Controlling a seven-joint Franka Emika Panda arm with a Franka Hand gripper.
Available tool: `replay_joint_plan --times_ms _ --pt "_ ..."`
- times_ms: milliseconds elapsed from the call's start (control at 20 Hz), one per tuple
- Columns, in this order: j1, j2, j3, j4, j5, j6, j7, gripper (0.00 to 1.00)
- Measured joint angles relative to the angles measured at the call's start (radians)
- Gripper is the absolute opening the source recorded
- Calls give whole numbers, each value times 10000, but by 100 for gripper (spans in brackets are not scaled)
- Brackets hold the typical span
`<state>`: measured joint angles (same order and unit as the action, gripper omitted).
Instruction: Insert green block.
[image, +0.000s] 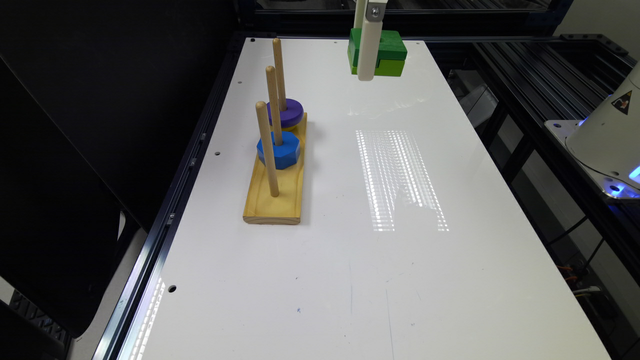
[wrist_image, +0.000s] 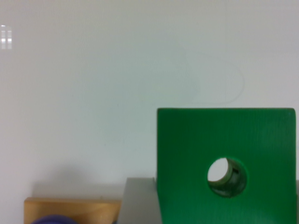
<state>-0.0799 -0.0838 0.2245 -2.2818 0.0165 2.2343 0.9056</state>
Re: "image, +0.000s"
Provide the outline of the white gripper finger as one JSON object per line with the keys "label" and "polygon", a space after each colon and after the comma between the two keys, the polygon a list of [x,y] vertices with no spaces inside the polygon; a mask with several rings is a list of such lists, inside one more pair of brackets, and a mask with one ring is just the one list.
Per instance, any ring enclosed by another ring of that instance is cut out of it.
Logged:
{"label": "white gripper finger", "polygon": [[386,6],[387,0],[367,0],[357,64],[357,77],[360,81],[371,81],[374,78]]}
{"label": "white gripper finger", "polygon": [[361,29],[365,19],[365,11],[367,7],[367,0],[356,0],[356,7],[354,13],[354,28]]}

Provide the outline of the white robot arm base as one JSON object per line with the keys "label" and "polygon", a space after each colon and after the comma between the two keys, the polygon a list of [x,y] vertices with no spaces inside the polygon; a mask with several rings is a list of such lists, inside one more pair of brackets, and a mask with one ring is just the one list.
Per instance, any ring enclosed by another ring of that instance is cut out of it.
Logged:
{"label": "white robot arm base", "polygon": [[583,120],[549,120],[547,130],[605,198],[639,199],[639,68]]}

